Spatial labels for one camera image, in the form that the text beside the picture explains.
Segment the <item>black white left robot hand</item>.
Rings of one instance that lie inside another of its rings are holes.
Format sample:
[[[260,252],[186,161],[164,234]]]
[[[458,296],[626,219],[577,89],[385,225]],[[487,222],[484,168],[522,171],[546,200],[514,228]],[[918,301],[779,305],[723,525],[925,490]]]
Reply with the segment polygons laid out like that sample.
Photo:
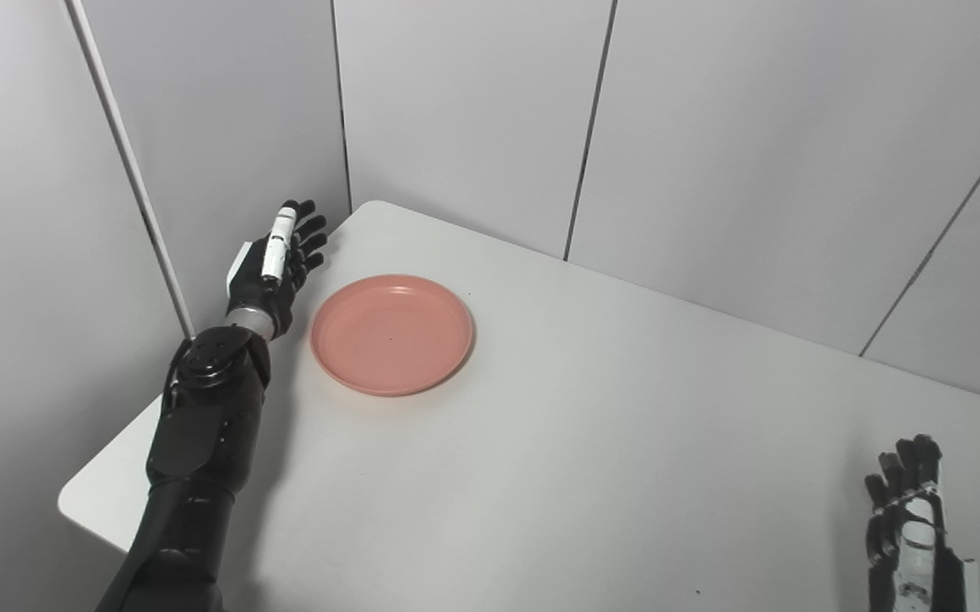
[[[285,201],[269,232],[242,244],[228,275],[223,325],[252,330],[265,341],[284,336],[308,275],[324,263],[326,217],[311,199]]]

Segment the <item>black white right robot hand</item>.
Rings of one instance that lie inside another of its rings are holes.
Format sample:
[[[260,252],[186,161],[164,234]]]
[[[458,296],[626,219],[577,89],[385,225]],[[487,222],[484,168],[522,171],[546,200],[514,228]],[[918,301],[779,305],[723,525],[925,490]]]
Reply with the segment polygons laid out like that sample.
[[[949,546],[942,453],[920,433],[878,456],[864,479],[873,503],[865,532],[870,611],[980,611],[979,567]]]

